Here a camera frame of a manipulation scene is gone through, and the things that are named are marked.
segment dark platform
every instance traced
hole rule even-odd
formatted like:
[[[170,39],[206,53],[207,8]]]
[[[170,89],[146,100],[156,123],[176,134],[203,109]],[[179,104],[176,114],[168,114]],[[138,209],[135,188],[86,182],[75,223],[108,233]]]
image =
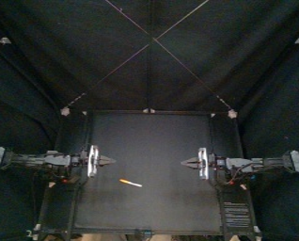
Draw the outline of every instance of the dark platform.
[[[91,143],[100,154],[118,162],[98,169],[80,191],[75,230],[124,232],[135,229],[156,233],[218,233],[222,229],[216,191],[199,179],[199,172],[182,160],[207,147],[220,155],[239,156],[232,120],[216,116],[96,115],[90,121]],[[63,129],[60,151],[79,148],[74,138],[84,117],[71,117]],[[119,179],[139,183],[126,185]]]

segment cable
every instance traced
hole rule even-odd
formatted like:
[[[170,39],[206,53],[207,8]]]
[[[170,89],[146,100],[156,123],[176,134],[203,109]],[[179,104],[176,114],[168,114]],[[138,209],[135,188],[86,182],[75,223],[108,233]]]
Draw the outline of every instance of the cable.
[[[37,219],[36,219],[36,202],[35,202],[35,189],[33,189],[33,180],[35,180],[35,175],[37,173],[37,171],[33,173],[32,175],[32,206],[33,206],[33,226],[37,222]]]
[[[208,1],[210,1],[210,0],[206,0],[203,3],[200,3],[199,6],[156,37],[156,39],[159,40],[159,39],[164,36],[164,34],[166,34],[187,17],[190,17],[190,16],[194,14],[194,12],[195,12],[199,8],[202,8],[202,6],[203,6]]]
[[[159,46],[163,48],[163,50],[170,54],[171,57],[175,58],[175,60],[180,63],[180,65],[187,69],[187,71],[192,74],[192,76],[196,78],[196,80],[203,84],[204,88],[215,95],[215,97],[219,99],[219,101],[226,105],[228,109],[232,109],[230,104],[224,101],[224,99],[219,96],[219,94],[214,91],[214,89],[204,83],[202,78],[188,69],[188,67],[182,63],[182,61],[178,59],[178,57],[168,51],[168,49],[163,46],[163,44],[154,39],[155,42],[159,44]]]
[[[232,179],[231,179],[227,183],[224,183],[224,184],[226,184],[226,185],[230,185],[230,183],[234,182],[235,177],[236,177],[239,171],[240,171],[242,169],[244,169],[246,167],[251,166],[252,164],[254,164],[254,163],[248,163],[248,164],[246,164],[244,166],[242,166],[242,167],[236,170],[236,172],[235,172],[235,174],[234,174],[234,176],[232,176]]]

